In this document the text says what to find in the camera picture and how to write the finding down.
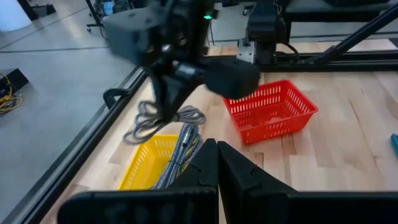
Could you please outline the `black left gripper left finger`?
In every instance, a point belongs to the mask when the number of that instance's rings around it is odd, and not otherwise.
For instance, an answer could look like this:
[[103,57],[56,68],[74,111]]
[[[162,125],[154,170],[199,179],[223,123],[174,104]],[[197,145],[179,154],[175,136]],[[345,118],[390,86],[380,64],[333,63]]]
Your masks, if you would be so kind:
[[185,170],[169,186],[170,189],[218,186],[218,145],[207,139]]

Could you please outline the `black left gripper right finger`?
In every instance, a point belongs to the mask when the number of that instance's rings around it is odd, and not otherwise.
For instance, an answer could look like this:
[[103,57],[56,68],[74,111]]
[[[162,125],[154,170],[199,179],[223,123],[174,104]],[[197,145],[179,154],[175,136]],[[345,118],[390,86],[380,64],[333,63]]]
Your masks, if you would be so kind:
[[289,194],[276,179],[224,141],[218,142],[220,194],[228,224],[287,224]]

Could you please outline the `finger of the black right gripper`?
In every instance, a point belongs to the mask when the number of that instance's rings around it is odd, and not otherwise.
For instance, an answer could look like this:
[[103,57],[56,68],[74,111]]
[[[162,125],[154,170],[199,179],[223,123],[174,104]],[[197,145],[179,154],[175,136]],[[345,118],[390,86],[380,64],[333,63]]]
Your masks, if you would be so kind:
[[160,119],[167,120],[167,80],[161,72],[155,70],[154,68],[149,70],[149,76],[154,91],[157,114],[159,115]]
[[201,84],[201,74],[188,76],[165,75],[164,84],[164,119],[166,122],[171,122],[185,100]]

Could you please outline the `yellow plastic basket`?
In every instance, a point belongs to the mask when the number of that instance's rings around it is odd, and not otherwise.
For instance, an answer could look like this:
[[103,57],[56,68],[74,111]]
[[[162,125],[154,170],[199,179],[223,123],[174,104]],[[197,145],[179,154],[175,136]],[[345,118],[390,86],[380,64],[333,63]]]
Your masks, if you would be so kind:
[[136,147],[118,190],[147,190],[158,181],[174,152],[176,134],[156,134]]

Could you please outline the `orange-red plastic basket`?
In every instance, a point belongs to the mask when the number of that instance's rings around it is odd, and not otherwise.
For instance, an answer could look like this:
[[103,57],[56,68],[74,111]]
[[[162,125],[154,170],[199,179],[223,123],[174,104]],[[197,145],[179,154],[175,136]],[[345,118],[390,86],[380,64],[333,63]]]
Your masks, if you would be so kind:
[[301,131],[318,112],[290,80],[265,83],[249,96],[223,102],[244,145]]

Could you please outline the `black workbench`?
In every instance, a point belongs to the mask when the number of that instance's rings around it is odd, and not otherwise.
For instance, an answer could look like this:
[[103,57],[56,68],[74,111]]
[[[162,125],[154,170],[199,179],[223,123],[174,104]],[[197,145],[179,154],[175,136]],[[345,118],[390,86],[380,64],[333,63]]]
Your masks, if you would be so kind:
[[291,0],[285,7],[284,19],[292,22],[369,22],[396,4],[398,0],[336,7],[324,0]]

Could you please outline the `black floor box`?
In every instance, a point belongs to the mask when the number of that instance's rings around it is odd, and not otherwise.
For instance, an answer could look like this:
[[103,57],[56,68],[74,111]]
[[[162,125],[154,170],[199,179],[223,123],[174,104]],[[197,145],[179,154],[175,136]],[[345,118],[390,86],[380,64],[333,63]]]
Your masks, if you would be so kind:
[[18,68],[0,69],[0,94],[19,91],[28,84],[28,79]]

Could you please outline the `silver arm base mount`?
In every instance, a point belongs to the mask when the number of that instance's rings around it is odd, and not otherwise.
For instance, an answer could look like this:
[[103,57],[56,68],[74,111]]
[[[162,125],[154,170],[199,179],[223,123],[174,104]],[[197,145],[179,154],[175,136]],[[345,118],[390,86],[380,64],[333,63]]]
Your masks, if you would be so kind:
[[246,39],[238,41],[238,52],[236,58],[254,64],[255,62],[255,43]]

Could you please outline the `black diagonal frame strut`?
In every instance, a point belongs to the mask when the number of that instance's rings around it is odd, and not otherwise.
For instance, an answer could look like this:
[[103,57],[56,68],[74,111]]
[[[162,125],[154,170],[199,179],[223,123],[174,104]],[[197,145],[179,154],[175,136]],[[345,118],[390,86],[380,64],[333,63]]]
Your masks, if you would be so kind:
[[344,54],[349,49],[360,43],[362,40],[367,39],[369,36],[382,29],[393,20],[398,18],[398,3],[391,8],[377,16],[372,21],[368,22],[362,28],[345,38],[338,45],[334,45],[324,51],[322,54],[310,57],[304,61],[306,64],[325,64],[331,62],[338,56]]

